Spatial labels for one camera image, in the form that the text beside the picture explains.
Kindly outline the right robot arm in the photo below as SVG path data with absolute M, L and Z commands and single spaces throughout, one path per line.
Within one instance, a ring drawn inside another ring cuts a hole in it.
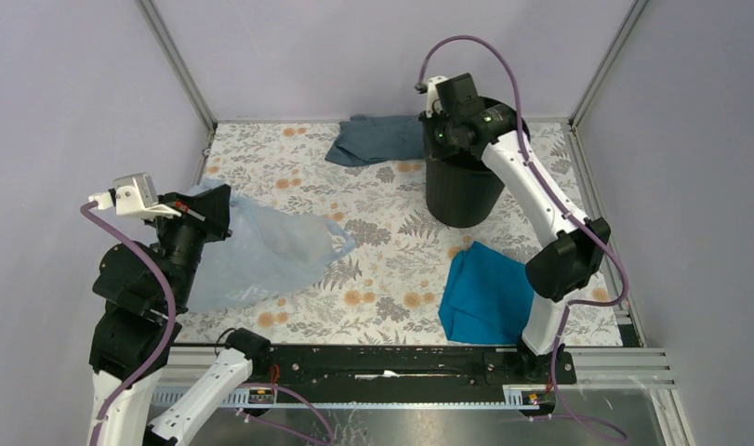
M 525 266 L 534 295 L 515 359 L 519 377 L 537 383 L 552 370 L 574 292 L 609 254 L 610 225 L 590 218 L 562 191 L 532 149 L 517 106 L 481 96 L 468 73 L 431 77 L 416 89 L 426 97 L 419 120 L 427 156 L 499 181 L 541 244 Z

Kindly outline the black plastic trash bin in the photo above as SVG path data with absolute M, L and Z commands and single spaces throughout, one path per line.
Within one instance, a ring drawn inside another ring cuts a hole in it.
M 486 144 L 517 129 L 516 111 L 488 97 L 455 126 L 446 112 L 422 115 L 426 204 L 446 226 L 471 228 L 485 221 L 504 183 L 482 161 Z

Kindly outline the floral patterned table mat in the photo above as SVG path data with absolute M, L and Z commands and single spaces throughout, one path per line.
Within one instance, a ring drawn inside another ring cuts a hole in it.
M 205 174 L 289 214 L 336 221 L 356 241 L 324 280 L 244 308 L 188 313 L 179 340 L 211 343 L 244 327 L 274 343 L 442 345 L 438 317 L 455 255 L 479 242 L 525 262 L 539 250 L 521 207 L 503 193 L 489 217 L 449 228 L 425 202 L 425 165 L 329 163 L 338 124 L 223 124 Z

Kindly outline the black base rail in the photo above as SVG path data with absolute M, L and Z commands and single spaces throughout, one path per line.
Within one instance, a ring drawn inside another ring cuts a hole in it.
M 516 348 L 277 345 L 248 383 L 276 384 L 317 406 L 500 403 L 504 391 L 577 382 L 571 354 L 533 359 Z

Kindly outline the light blue plastic trash bag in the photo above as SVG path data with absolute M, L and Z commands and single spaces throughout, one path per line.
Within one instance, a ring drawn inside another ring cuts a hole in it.
M 190 312 L 244 308 L 308 288 L 356 248 L 338 223 L 323 216 L 287 214 L 235 190 L 229 206 L 232 236 L 205 245 Z

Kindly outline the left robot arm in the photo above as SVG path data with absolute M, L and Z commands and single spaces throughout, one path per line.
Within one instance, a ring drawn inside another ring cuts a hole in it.
M 271 371 L 270 341 L 246 329 L 231 330 L 209 369 L 163 414 L 149 416 L 204 247 L 231 236 L 230 198 L 225 184 L 194 195 L 122 185 L 82 207 L 83 216 L 92 217 L 94 208 L 136 203 L 139 217 L 158 236 L 145 245 L 116 231 L 116 245 L 99 263 L 93 291 L 104 298 L 105 310 L 89 356 L 90 444 L 187 445 L 239 385 Z

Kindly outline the bright blue folded cloth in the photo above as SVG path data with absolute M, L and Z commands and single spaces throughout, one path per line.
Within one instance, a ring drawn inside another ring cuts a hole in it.
M 445 337 L 513 345 L 528 323 L 533 295 L 523 263 L 475 242 L 451 262 L 438 311 Z

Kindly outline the grey-blue crumpled cloth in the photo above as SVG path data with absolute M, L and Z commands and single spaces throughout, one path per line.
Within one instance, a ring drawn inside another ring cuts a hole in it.
M 338 125 L 324 157 L 329 163 L 361 167 L 424 157 L 422 125 L 415 115 L 354 115 Z

